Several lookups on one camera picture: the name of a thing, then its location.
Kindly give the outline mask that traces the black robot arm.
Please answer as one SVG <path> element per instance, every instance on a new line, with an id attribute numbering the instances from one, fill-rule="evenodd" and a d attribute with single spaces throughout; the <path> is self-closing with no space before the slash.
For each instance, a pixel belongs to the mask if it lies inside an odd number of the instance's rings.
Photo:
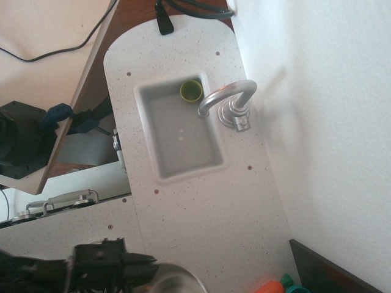
<path id="1" fill-rule="evenodd" d="M 133 292 L 158 271 L 150 255 L 130 253 L 124 239 L 74 247 L 70 259 L 1 252 L 1 292 Z"/>

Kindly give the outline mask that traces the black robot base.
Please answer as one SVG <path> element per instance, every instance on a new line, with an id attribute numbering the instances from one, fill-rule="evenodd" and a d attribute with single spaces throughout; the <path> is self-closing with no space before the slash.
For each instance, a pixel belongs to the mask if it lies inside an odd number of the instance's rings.
<path id="1" fill-rule="evenodd" d="M 45 167 L 57 139 L 57 123 L 41 128 L 46 111 L 19 101 L 1 106 L 1 175 L 21 179 Z"/>

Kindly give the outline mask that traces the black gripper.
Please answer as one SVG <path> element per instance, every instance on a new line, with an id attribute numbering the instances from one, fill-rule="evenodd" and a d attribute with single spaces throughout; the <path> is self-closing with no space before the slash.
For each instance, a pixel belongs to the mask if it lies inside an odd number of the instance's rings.
<path id="1" fill-rule="evenodd" d="M 77 245 L 65 291 L 133 292 L 151 282 L 159 268 L 156 262 L 151 255 L 128 253 L 124 239 Z"/>

